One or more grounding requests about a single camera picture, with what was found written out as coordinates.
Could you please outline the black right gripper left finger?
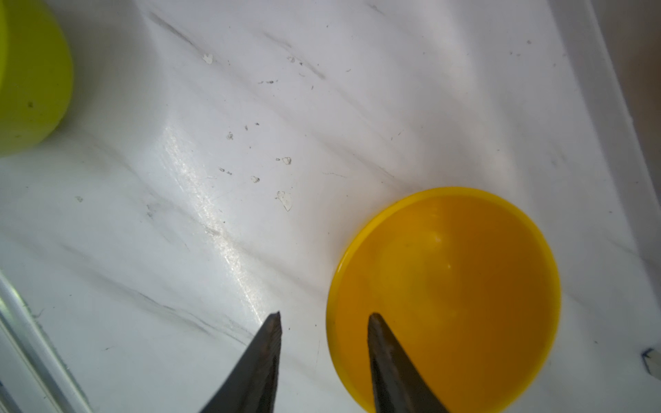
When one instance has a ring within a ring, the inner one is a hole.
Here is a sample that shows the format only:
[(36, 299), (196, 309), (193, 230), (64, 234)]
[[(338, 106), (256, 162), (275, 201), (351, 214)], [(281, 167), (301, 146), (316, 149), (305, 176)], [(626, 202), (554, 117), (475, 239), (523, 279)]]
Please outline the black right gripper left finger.
[(282, 348), (280, 313), (271, 313), (203, 413), (272, 413)]

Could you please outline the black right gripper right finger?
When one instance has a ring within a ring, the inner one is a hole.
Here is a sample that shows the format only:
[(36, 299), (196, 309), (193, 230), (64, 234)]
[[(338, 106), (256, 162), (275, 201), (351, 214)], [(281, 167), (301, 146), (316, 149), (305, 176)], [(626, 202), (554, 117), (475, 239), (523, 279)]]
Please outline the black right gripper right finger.
[(448, 413), (379, 313), (368, 319), (368, 354), (377, 412)]

